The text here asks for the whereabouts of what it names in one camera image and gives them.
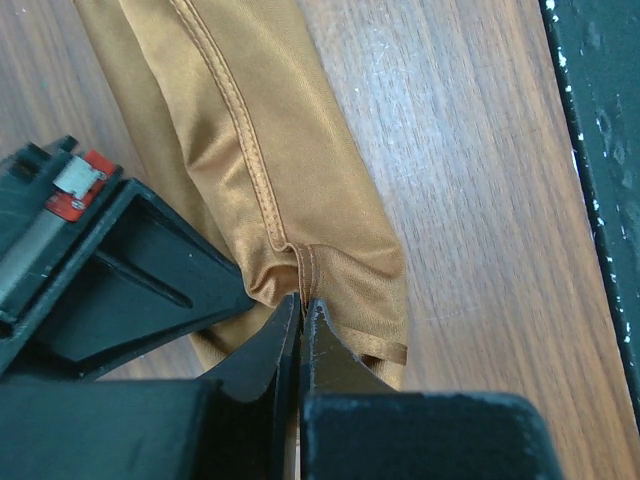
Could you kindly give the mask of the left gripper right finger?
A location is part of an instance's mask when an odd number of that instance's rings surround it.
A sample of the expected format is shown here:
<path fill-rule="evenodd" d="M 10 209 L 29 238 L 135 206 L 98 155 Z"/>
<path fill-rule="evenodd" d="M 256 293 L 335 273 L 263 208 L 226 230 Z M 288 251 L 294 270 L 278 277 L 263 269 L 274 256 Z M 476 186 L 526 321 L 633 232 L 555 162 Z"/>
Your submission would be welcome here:
<path fill-rule="evenodd" d="M 304 322 L 305 479 L 557 479 L 546 424 L 521 396 L 401 393 L 343 342 L 322 300 Z"/>

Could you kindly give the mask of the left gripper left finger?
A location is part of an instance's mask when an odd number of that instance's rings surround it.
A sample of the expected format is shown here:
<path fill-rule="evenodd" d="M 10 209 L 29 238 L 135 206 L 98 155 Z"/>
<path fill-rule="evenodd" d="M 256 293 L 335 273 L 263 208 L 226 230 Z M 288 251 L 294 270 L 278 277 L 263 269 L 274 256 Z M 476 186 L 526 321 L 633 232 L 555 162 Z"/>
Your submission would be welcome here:
<path fill-rule="evenodd" d="M 1 389 L 5 479 L 291 479 L 301 305 L 194 380 Z"/>

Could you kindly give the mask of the brown cloth napkin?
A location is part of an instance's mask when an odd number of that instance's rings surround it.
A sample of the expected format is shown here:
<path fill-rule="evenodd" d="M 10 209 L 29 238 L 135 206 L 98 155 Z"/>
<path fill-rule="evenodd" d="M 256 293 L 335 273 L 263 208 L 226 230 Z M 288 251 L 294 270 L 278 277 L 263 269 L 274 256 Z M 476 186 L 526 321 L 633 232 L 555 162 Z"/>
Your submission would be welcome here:
<path fill-rule="evenodd" d="M 76 5 L 151 187 L 241 270 L 247 313 L 192 336 L 212 367 L 289 293 L 399 388 L 400 241 L 293 1 Z"/>

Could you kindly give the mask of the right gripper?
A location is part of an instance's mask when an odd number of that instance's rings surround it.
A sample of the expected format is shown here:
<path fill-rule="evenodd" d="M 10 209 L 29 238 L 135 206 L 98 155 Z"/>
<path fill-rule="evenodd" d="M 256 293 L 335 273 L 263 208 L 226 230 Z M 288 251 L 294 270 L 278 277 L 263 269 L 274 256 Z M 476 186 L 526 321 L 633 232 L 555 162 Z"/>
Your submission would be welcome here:
<path fill-rule="evenodd" d="M 93 380 L 253 306 L 233 263 L 77 146 L 64 136 L 1 161 L 5 380 Z"/>

